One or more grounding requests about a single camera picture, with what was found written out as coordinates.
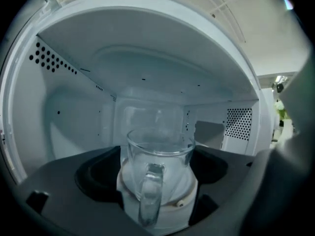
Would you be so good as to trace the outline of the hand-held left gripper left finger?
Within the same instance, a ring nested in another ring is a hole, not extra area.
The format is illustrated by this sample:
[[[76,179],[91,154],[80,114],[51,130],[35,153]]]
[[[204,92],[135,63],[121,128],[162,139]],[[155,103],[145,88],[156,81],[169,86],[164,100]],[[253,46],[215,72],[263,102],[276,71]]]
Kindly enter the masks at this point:
[[[120,146],[97,149],[45,164],[17,190],[57,235],[148,236],[125,212],[120,169]]]

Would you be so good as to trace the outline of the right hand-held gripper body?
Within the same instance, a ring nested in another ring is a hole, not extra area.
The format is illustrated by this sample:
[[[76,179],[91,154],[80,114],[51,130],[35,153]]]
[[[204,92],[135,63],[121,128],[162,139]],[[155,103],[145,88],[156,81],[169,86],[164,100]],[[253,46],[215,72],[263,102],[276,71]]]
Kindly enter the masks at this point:
[[[271,150],[244,236],[315,234],[315,56],[280,98],[297,133]]]

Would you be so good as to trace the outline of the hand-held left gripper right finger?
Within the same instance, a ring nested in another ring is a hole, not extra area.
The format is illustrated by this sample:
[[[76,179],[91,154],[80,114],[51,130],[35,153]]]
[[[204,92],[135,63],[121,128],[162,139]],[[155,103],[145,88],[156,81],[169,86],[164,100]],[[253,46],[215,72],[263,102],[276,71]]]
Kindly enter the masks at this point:
[[[197,195],[189,226],[174,235],[238,235],[256,197],[255,157],[197,146],[190,167]]]

